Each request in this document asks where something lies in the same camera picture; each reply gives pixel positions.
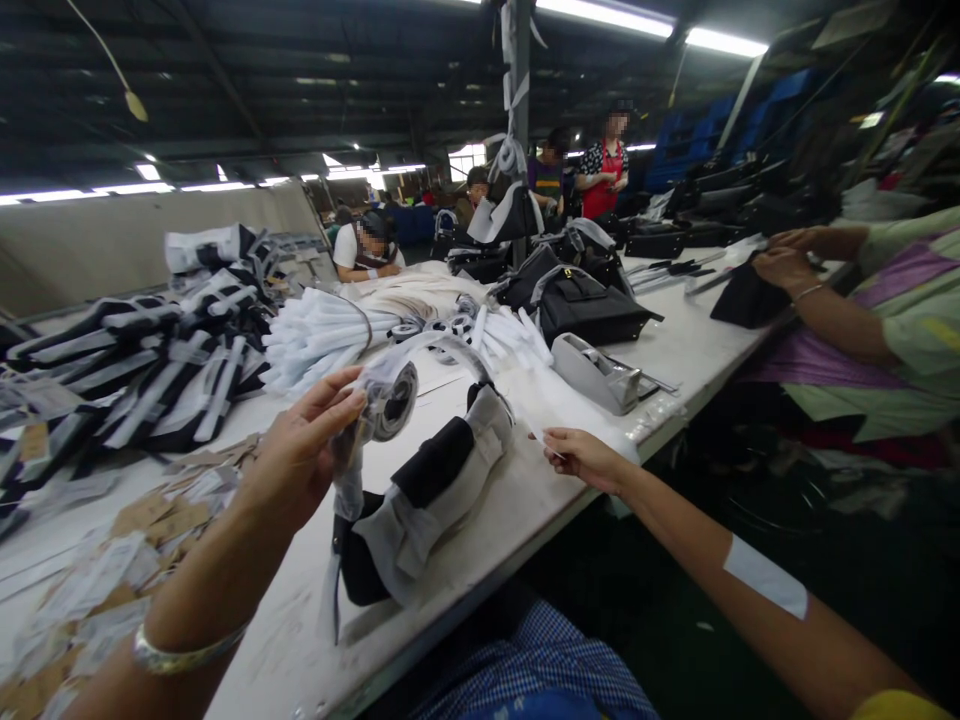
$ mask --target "red apron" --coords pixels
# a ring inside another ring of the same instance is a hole
[[[617,141],[617,154],[610,155],[607,152],[607,144],[603,147],[603,167],[600,172],[610,172],[617,176],[617,182],[623,177],[623,151],[620,147],[620,141]],[[592,188],[583,193],[583,216],[588,220],[594,220],[605,212],[612,211],[617,206],[617,193],[608,193],[607,188],[613,187],[613,183],[607,181],[599,182]]]

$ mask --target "bracelet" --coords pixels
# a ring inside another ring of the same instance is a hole
[[[815,291],[817,291],[817,290],[822,290],[822,289],[823,289],[823,283],[820,283],[820,284],[818,284],[818,285],[814,285],[813,287],[807,288],[806,290],[804,290],[802,293],[800,293],[799,295],[797,295],[797,296],[793,299],[793,305],[794,305],[794,307],[796,307],[796,304],[797,304],[798,302],[800,302],[801,300],[803,300],[803,299],[804,299],[807,295],[809,295],[810,293],[815,292]]]
[[[239,643],[244,633],[247,632],[249,625],[250,623],[246,623],[239,630],[227,635],[223,640],[202,650],[187,653],[168,653],[158,650],[150,644],[143,631],[143,623],[140,623],[137,634],[133,638],[133,659],[137,665],[151,675],[179,675],[190,672],[209,664]]]

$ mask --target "white tape on arm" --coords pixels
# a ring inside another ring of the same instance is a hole
[[[803,583],[736,535],[723,569],[794,617],[806,619],[810,600]]]

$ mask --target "window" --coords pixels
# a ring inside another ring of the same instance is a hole
[[[478,165],[487,164],[487,148],[483,143],[479,145],[464,145],[455,153],[450,153],[450,179],[454,182],[464,182],[467,173]]]

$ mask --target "green shirt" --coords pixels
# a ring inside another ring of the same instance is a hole
[[[960,261],[960,207],[871,226],[859,258],[869,277],[854,294],[876,282],[877,271],[912,242],[951,228],[956,230],[930,249]],[[882,319],[887,346],[903,362],[893,372],[910,384],[909,389],[784,383],[784,390],[816,422],[865,415],[856,442],[936,432],[960,415],[960,269],[880,303],[871,312]]]

